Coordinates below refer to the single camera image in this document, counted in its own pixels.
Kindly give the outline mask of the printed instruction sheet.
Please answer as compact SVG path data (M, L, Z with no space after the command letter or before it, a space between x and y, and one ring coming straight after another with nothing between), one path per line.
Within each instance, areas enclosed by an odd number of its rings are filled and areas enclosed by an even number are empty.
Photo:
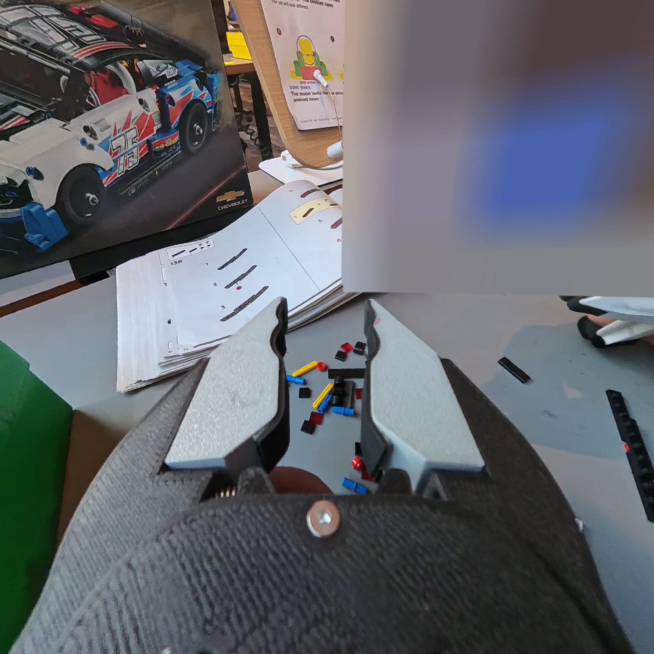
M261 6L297 128L340 127L345 1L262 1Z

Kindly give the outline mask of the yellow plastic bin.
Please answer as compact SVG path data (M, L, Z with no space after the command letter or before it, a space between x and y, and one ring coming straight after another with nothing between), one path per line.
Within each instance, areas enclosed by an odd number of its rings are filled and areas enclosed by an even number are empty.
M224 54L223 58L228 67L252 64L245 36L240 31L228 31L226 39L230 53Z

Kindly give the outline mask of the toy car set box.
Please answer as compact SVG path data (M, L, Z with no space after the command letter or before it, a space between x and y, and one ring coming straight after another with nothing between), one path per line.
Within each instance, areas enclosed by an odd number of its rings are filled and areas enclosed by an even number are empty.
M1 2L1 278L245 212L212 1Z

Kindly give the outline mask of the open instruction booklet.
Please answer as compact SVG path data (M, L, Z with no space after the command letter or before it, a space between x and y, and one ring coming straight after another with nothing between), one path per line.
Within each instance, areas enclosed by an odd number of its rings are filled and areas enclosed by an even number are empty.
M116 269L116 390L174 375L274 299L293 330L355 294L341 279L342 190L284 184L221 231Z

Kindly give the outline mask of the wooden document stand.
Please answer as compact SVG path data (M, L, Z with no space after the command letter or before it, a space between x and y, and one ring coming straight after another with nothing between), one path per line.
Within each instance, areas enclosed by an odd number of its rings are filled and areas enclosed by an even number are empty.
M299 130L296 126L284 96L262 2L233 1L233 7L285 149L310 169L342 163L342 152L335 159L328 156L328 148L342 140L337 127Z

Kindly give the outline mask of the green plastic bin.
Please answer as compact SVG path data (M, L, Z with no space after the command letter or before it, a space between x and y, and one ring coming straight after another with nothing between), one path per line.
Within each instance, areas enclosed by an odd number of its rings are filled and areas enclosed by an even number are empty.
M45 584L56 548L72 407L1 343L1 652Z

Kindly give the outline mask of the brown side table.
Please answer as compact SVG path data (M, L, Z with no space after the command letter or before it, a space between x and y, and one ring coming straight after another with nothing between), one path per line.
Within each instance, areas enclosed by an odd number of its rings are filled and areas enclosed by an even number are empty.
M228 86L230 89L233 89L233 95L236 101L235 116L237 126L241 127L241 119L245 114L239 90L239 81L241 78L244 78L250 85L253 117L256 123L256 136L251 136L251 140L258 144L262 160L274 158L266 102L254 63L251 60L236 58L228 53L223 54L223 60L228 78Z

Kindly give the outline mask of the pile of small brick pieces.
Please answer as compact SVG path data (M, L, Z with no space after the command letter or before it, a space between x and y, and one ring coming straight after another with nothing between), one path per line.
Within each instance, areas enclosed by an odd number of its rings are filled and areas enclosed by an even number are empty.
M366 345L344 342L334 352L310 355L302 365L291 365L290 445L280 465L309 472L336 494L371 496L375 478L364 464L353 470L353 457L362 453L362 396ZM356 383L355 408L332 405L336 377Z

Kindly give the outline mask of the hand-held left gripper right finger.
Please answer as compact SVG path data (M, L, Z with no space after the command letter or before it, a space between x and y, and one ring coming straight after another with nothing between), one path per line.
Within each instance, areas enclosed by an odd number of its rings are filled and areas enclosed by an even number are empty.
M364 309L361 456L371 476L407 474L413 495L447 498L441 472L485 461L437 352L376 300Z

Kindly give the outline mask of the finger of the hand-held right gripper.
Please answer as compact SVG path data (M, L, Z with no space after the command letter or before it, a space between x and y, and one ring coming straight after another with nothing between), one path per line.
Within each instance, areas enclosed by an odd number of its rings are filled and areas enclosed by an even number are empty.
M604 317L653 317L653 298L559 296L571 311Z
M653 325L626 321L610 321L599 325L583 316L577 321L577 328L583 339L595 348L611 348L633 343L653 335Z

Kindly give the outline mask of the small black brick tile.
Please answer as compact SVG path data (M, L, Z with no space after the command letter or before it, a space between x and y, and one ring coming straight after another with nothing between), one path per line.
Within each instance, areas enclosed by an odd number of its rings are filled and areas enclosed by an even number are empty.
M524 385L527 385L532 381L532 378L528 373L526 373L523 369L521 369L507 357L502 357L499 359L498 365Z

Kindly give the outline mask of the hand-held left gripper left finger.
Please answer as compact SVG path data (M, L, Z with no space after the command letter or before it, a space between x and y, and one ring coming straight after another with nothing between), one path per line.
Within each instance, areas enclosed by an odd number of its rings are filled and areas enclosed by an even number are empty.
M171 469L273 470L290 444L288 305L274 299L208 358L165 459Z

